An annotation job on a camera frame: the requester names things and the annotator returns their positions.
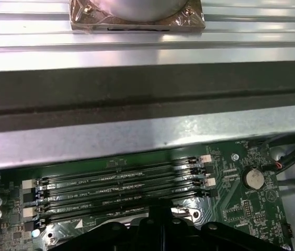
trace motherboard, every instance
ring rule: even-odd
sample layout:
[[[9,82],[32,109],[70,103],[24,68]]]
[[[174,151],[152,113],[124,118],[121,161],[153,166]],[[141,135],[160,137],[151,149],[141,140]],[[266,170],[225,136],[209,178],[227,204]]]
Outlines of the motherboard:
[[[276,173],[249,141],[0,171],[0,251],[47,251],[109,221],[130,225],[148,200],[292,250]]]

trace metal rail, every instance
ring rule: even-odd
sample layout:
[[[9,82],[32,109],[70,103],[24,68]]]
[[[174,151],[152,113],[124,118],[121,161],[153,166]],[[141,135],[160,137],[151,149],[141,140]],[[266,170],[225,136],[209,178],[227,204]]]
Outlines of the metal rail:
[[[68,0],[0,0],[0,71],[295,60],[295,1],[202,4],[202,34],[84,34]]]

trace red wire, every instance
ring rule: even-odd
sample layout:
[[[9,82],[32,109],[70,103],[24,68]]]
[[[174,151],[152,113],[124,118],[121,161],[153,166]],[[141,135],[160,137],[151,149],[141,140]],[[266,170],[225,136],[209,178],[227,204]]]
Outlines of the red wire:
[[[275,162],[278,169],[282,169],[282,164],[280,162]]]

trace metal panel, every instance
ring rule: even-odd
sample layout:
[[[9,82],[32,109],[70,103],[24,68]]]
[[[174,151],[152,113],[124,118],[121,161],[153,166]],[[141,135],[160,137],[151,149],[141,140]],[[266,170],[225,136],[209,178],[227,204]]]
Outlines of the metal panel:
[[[0,133],[0,167],[295,132],[295,106]]]
[[[295,60],[292,0],[203,0],[203,34],[84,34],[67,2],[0,0],[0,71]]]

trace screw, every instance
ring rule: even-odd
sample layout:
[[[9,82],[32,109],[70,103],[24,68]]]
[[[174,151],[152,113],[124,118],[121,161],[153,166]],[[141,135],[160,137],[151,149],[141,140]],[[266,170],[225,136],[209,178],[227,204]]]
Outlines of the screw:
[[[232,159],[233,161],[238,161],[238,160],[240,159],[240,156],[239,156],[238,154],[236,154],[236,153],[233,153],[233,154],[231,155],[231,159]]]
[[[91,7],[91,5],[87,5],[87,6],[84,8],[84,13],[85,13],[85,14],[89,14],[89,13],[91,13],[92,10],[93,10],[93,8]]]
[[[186,9],[185,9],[185,14],[186,14],[187,16],[191,16],[191,15],[194,14],[194,11],[193,11],[191,8],[186,8]]]
[[[292,248],[289,245],[287,245],[287,244],[284,244],[282,246],[282,248],[285,249],[285,250],[288,250],[288,251],[291,251],[292,250]]]
[[[113,231],[118,231],[118,230],[120,230],[121,228],[120,228],[120,226],[115,225],[115,226],[112,226],[111,229],[112,229]]]
[[[181,223],[181,220],[179,220],[179,219],[173,219],[172,222],[173,222],[173,224],[180,224]]]
[[[214,224],[209,224],[208,225],[208,228],[211,229],[211,230],[216,230],[217,229],[217,226],[214,225]]]

